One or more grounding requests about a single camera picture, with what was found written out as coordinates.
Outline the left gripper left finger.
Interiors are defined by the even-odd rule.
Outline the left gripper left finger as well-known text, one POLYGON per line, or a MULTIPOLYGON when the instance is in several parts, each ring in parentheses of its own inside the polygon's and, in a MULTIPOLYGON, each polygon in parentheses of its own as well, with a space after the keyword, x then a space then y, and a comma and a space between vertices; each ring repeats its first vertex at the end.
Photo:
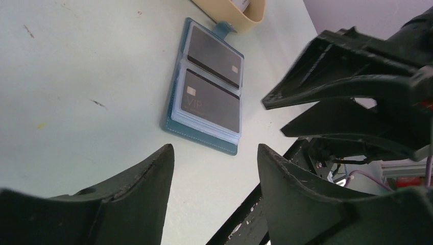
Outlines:
POLYGON ((73 195, 1 189, 1 244, 160 244, 174 173, 166 144, 73 195))

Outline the blue leather card holder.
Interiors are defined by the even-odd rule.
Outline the blue leather card holder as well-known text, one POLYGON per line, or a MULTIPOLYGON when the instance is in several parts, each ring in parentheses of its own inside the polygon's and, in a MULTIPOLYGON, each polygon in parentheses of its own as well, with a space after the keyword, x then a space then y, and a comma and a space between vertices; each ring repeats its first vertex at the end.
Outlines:
POLYGON ((244 55, 225 41, 234 27, 208 29, 188 17, 163 129, 228 155, 242 135, 244 55))

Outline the black credit card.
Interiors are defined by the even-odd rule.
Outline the black credit card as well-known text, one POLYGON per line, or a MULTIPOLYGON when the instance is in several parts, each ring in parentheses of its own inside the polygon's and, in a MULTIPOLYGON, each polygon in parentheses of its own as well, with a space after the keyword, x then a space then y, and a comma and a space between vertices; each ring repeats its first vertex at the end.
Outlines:
POLYGON ((239 96, 191 69, 185 72, 180 108, 236 134, 240 133, 239 96))

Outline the grey credit card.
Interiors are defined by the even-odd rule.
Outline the grey credit card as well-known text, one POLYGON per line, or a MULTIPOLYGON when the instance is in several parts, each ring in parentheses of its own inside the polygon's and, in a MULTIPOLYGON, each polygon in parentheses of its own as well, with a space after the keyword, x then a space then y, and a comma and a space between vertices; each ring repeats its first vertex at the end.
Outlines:
POLYGON ((187 59, 235 89, 240 88, 243 57, 196 25, 190 30, 187 59))

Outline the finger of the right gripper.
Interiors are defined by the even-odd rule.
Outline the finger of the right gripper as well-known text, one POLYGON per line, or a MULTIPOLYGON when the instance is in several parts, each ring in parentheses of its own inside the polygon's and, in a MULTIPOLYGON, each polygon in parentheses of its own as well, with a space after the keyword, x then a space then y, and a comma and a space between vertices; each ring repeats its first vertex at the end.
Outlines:
POLYGON ((426 30, 387 40, 355 28, 324 31, 301 52, 263 99, 267 109, 360 97, 408 106, 432 100, 432 42, 426 30))
POLYGON ((281 131, 309 139, 308 152, 316 160, 364 155, 368 161, 420 161, 431 154, 429 122, 410 128, 350 99, 318 102, 281 131))

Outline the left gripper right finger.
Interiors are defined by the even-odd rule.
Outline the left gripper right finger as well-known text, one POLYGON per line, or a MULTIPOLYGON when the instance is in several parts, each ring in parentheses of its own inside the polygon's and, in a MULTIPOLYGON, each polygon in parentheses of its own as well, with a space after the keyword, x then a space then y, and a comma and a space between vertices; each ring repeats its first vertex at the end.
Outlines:
POLYGON ((272 244, 432 244, 432 190, 371 195, 330 183, 265 144, 258 173, 272 244))

